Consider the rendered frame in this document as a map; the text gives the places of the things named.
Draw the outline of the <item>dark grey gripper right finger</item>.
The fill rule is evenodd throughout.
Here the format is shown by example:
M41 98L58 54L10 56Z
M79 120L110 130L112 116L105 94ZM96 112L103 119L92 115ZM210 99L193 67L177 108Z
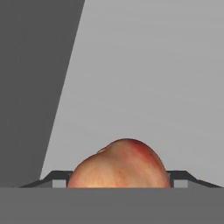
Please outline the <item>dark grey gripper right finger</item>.
M195 178L188 171L167 171L172 188L220 188L201 179Z

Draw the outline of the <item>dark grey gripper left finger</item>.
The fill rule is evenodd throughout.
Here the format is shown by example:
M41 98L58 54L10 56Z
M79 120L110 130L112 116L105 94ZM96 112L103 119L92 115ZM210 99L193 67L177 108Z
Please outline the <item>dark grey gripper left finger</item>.
M23 185L23 188L66 188L72 171L51 171L43 179Z

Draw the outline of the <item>peach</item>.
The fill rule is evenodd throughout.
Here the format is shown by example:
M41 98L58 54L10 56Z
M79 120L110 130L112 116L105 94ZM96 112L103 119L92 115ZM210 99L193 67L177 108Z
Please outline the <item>peach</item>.
M156 152L135 139L119 139L82 161L68 188L170 188L165 167Z

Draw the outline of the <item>grey fridge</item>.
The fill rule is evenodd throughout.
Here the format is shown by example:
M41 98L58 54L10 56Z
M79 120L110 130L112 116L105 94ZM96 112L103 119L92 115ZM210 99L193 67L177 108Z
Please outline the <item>grey fridge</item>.
M224 0L0 0L0 187L119 138L224 186Z

